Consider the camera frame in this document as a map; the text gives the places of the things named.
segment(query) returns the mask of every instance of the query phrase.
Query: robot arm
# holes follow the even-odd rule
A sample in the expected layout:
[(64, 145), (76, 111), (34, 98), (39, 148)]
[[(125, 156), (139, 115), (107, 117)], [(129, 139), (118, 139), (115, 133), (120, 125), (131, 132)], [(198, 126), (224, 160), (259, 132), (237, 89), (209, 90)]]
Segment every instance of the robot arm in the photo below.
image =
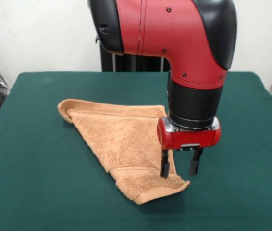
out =
[(220, 137), (216, 113), (236, 41), (232, 0), (89, 0), (99, 40), (107, 51), (165, 57), (170, 63), (167, 118), (158, 122), (161, 176), (168, 150), (195, 150), (197, 173), (205, 147)]

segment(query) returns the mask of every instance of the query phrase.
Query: green tablecloth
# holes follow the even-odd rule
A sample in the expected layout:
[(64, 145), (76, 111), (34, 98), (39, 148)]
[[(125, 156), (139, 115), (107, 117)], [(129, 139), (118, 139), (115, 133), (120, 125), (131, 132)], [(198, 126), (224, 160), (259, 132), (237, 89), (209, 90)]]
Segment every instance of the green tablecloth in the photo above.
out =
[(272, 98), (253, 73), (230, 73), (222, 136), (185, 191), (136, 205), (116, 188), (57, 104), (167, 104), (167, 74), (21, 74), (0, 110), (0, 231), (272, 230)]

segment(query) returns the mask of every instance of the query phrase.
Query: folded towel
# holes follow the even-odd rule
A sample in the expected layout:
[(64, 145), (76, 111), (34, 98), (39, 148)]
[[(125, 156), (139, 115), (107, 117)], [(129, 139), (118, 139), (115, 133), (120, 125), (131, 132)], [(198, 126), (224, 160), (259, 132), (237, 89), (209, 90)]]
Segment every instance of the folded towel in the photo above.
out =
[(120, 191), (137, 204), (184, 190), (169, 151), (169, 178), (160, 177), (161, 146), (156, 127), (163, 106), (123, 106), (68, 99), (58, 105), (74, 124)]

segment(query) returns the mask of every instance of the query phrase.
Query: orange towel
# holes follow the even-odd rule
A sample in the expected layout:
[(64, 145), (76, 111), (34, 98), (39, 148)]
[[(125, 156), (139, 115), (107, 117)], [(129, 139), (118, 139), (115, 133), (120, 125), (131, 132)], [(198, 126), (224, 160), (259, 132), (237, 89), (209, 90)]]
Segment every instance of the orange towel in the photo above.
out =
[(169, 178), (160, 177), (161, 146), (156, 126), (165, 117), (163, 106), (123, 106), (82, 100), (58, 105), (74, 124), (120, 191), (137, 204), (184, 190), (189, 181), (176, 174), (169, 151)]

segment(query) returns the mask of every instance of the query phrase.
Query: table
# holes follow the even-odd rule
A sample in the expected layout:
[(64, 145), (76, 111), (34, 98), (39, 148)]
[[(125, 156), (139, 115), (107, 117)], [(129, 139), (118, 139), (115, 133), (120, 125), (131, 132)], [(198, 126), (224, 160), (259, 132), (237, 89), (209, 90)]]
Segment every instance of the table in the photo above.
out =
[(272, 230), (272, 98), (257, 75), (229, 73), (222, 136), (185, 191), (136, 205), (125, 198), (57, 104), (67, 98), (164, 104), (167, 73), (22, 73), (0, 110), (0, 231)]

